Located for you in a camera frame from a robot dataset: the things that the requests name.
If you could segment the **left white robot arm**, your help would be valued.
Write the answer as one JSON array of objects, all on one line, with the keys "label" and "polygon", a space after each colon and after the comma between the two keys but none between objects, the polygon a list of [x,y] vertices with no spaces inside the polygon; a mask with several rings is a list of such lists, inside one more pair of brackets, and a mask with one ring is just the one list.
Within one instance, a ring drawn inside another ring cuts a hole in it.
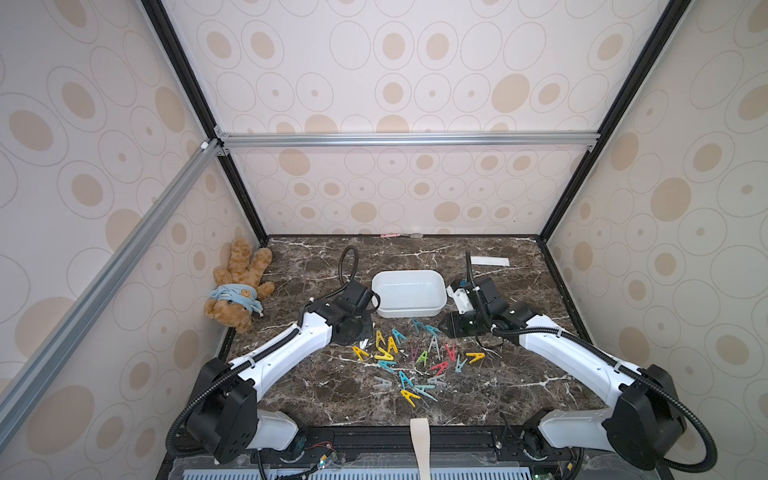
[{"label": "left white robot arm", "polygon": [[306,304],[298,323],[258,349],[231,362],[208,362],[174,426],[184,428],[220,463],[254,449],[295,456],[305,441],[301,427],[284,412],[259,409],[259,402],[306,357],[331,344],[349,346],[369,337],[371,315],[380,303],[377,293],[351,280],[333,295]]}]

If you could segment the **brown teddy bear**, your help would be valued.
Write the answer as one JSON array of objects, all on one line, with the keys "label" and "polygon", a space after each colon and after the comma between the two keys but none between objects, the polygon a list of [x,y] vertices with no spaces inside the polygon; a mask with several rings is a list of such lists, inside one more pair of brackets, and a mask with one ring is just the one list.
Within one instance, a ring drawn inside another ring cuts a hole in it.
[{"label": "brown teddy bear", "polygon": [[204,315],[237,333],[247,332],[253,319],[263,316],[262,301],[275,291],[273,282],[261,282],[272,260],[269,248],[254,250],[248,240],[236,238],[228,264],[213,271],[216,288],[204,304]]}]

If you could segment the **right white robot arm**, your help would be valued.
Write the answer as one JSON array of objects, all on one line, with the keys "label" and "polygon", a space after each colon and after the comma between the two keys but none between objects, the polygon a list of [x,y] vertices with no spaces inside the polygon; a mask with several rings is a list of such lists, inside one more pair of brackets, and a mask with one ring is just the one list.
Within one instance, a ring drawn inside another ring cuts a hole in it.
[{"label": "right white robot arm", "polygon": [[624,363],[560,328],[524,302],[508,303],[490,278],[456,280],[446,289],[457,309],[439,328],[450,338],[492,334],[550,361],[604,403],[597,410],[544,407],[521,427],[518,443],[533,460],[557,449],[614,452],[632,466],[653,470],[685,431],[679,408],[665,399],[671,377],[658,367]]}]

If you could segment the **red clothespin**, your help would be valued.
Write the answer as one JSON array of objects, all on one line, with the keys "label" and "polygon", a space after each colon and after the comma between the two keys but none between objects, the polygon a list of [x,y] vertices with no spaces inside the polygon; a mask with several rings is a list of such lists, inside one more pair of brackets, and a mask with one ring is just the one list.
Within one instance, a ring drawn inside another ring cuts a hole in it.
[{"label": "red clothespin", "polygon": [[432,366],[430,368],[430,371],[433,372],[435,375],[443,375],[449,365],[450,365],[449,361],[444,361]]},{"label": "red clothespin", "polygon": [[445,350],[446,350],[446,352],[447,352],[447,354],[448,354],[448,357],[449,357],[449,359],[450,359],[452,362],[455,362],[455,361],[456,361],[456,358],[457,358],[457,347],[456,347],[456,345],[455,345],[455,344],[449,344],[449,343],[447,343],[447,344],[445,345]]}]

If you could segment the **teal clothespin upper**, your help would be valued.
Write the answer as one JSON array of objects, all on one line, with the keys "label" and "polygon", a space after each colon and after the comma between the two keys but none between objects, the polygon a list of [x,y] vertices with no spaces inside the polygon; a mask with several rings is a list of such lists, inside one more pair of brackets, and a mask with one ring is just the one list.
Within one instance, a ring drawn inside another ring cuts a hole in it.
[{"label": "teal clothespin upper", "polygon": [[402,334],[400,331],[398,331],[396,328],[392,329],[392,337],[398,346],[402,345],[404,342],[407,341],[407,337],[404,334]]}]

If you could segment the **silver aluminium rail left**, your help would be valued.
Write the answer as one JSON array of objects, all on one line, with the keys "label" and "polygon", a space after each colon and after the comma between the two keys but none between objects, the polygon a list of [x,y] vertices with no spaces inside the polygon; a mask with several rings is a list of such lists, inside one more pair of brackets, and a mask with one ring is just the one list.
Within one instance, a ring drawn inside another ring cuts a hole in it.
[{"label": "silver aluminium rail left", "polygon": [[211,138],[197,150],[3,394],[2,448],[14,438],[222,145]]}]

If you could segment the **white paper strip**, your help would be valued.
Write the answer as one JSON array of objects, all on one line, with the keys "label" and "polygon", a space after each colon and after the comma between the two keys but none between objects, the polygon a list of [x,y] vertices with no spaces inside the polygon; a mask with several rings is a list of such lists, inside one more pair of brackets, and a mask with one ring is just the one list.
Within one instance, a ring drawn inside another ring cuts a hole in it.
[{"label": "white paper strip", "polygon": [[502,257],[489,257],[489,256],[471,256],[471,264],[478,266],[499,266],[509,267],[510,261],[508,258]]}]

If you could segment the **grey clothespin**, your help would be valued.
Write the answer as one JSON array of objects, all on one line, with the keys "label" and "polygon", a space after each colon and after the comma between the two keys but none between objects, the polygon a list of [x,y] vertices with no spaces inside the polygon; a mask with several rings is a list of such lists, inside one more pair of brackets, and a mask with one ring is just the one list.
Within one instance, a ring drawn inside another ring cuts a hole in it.
[{"label": "grey clothespin", "polygon": [[440,345],[438,342],[438,338],[436,336],[432,336],[430,339],[430,344],[428,347],[428,352],[431,353],[435,358],[441,359],[441,353],[440,353]]},{"label": "grey clothespin", "polygon": [[388,380],[388,379],[382,378],[382,377],[378,377],[378,376],[374,377],[374,385],[373,385],[374,389],[376,389],[376,390],[388,390],[388,389],[391,389],[392,386],[393,386],[393,383],[392,383],[391,380]]}]

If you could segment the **teal clothespin lower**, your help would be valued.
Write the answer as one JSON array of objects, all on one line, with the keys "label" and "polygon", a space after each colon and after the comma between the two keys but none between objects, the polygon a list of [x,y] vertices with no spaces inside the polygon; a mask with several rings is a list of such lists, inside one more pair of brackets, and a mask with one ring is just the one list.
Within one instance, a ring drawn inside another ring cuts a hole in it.
[{"label": "teal clothespin lower", "polygon": [[408,390],[408,389],[414,389],[414,384],[411,381],[411,379],[406,375],[404,371],[399,371],[398,376],[401,382],[401,389],[402,390]]}]

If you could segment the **grey clothespin left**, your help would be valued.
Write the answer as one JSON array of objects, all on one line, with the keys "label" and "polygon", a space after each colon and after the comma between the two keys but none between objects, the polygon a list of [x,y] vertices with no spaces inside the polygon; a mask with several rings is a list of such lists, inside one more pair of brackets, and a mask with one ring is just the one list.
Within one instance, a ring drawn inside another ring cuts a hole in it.
[{"label": "grey clothespin left", "polygon": [[388,380],[388,379],[382,378],[382,377],[378,377],[378,376],[374,377],[374,385],[373,385],[374,389],[376,389],[376,390],[388,390],[388,389],[391,389],[392,386],[393,386],[393,383],[392,383],[391,380]]}]

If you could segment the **grey clothespin centre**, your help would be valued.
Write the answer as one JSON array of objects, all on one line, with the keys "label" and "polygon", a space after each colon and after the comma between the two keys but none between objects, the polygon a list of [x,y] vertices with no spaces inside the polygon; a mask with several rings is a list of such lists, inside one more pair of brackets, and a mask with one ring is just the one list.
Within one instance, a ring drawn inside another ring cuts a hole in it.
[{"label": "grey clothespin centre", "polygon": [[441,353],[440,353],[440,345],[438,342],[438,338],[436,336],[432,336],[430,339],[430,344],[428,347],[428,352],[431,353],[435,358],[441,359]]}]

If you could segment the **yellow clothespin upper pair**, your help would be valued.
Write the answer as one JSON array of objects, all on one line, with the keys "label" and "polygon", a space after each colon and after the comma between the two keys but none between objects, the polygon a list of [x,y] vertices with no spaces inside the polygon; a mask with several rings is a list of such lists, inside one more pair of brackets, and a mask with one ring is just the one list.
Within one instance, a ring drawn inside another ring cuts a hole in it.
[{"label": "yellow clothespin upper pair", "polygon": [[392,337],[384,338],[381,331],[376,332],[375,346],[381,355],[397,354],[399,352],[398,346]]}]

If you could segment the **pale teal clothespin bottom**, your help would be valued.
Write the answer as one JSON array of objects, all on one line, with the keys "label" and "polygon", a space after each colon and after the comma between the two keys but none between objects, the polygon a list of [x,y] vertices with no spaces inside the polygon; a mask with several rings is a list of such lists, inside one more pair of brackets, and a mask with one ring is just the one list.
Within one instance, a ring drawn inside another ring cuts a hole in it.
[{"label": "pale teal clothespin bottom", "polygon": [[433,401],[437,401],[437,399],[430,394],[430,391],[433,389],[433,385],[416,385],[413,387],[413,391],[420,397],[428,398]]}]

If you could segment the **silver aluminium rail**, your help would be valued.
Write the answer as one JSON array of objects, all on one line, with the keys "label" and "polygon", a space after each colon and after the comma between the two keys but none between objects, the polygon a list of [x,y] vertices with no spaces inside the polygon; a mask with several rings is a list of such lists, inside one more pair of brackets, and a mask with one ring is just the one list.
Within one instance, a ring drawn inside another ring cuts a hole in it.
[{"label": "silver aluminium rail", "polygon": [[597,131],[226,134],[228,148],[594,145]]},{"label": "silver aluminium rail", "polygon": [[2,448],[14,438],[222,145],[211,138],[197,150],[3,394]]}]

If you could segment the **teal clothespin top right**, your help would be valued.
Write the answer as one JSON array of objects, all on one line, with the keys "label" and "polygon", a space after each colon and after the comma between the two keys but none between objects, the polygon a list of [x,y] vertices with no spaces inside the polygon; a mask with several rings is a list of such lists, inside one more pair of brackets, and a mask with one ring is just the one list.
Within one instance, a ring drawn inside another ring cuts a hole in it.
[{"label": "teal clothespin top right", "polygon": [[426,332],[426,333],[432,335],[433,337],[438,337],[440,335],[440,333],[441,333],[441,330],[439,328],[437,328],[435,326],[427,325],[427,324],[421,322],[420,320],[418,320],[417,318],[412,318],[411,319],[411,324],[412,324],[412,326],[413,326],[413,328],[414,328],[416,333]]}]

